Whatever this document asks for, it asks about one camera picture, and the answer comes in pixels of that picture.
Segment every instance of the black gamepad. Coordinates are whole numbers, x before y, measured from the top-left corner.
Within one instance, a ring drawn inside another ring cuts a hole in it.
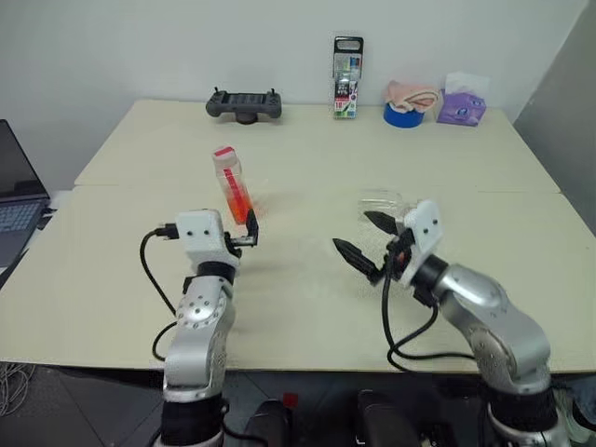
[[[225,112],[234,112],[240,124],[252,124],[259,120],[257,114],[267,114],[272,118],[281,116],[281,97],[271,88],[262,93],[228,93],[215,88],[215,93],[205,105],[207,113],[219,116]]]

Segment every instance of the tissue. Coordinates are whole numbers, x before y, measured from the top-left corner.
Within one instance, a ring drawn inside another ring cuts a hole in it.
[[[484,98],[490,78],[462,72],[447,74],[438,123],[478,126],[484,112]]]

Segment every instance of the black connector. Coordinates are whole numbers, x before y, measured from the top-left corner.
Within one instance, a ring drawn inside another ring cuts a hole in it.
[[[156,236],[168,239],[178,239],[180,237],[176,223],[166,223],[164,226],[156,228]]]

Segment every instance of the beige tabletop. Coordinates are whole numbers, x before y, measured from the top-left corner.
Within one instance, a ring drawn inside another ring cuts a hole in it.
[[[253,185],[251,193],[262,233],[259,247],[245,250],[235,284],[229,367],[389,370],[381,290],[351,269],[331,241],[351,240],[381,260],[387,236],[359,217],[359,201],[370,191],[278,191],[268,184]],[[427,197],[439,203],[445,236],[438,254],[501,282],[510,299],[546,331],[553,371],[596,369],[596,244],[563,196],[416,185],[394,193],[407,203]],[[202,191],[176,185],[77,187],[0,291],[0,359],[160,368],[151,343],[171,316],[144,276],[139,243],[177,212],[204,207],[222,210],[226,227],[242,233],[231,224],[214,184]],[[177,302],[189,273],[180,242],[152,240],[147,259]],[[390,305],[396,338],[428,318],[429,311],[397,284]],[[467,346],[440,318],[408,349],[466,351]],[[458,359],[410,366],[476,371]]]
[[[231,144],[246,176],[272,190],[436,185],[559,192],[498,109],[477,128],[428,120],[398,129],[382,113],[360,107],[358,119],[342,121],[325,105],[284,105],[279,121],[242,126],[230,114],[208,116],[203,103],[138,101],[75,184],[202,191],[214,186],[210,152]]]

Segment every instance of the tissue box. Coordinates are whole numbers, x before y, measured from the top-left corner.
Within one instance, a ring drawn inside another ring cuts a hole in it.
[[[483,98],[471,93],[445,93],[445,90],[441,93],[443,106],[437,118],[438,123],[478,126],[486,111]]]

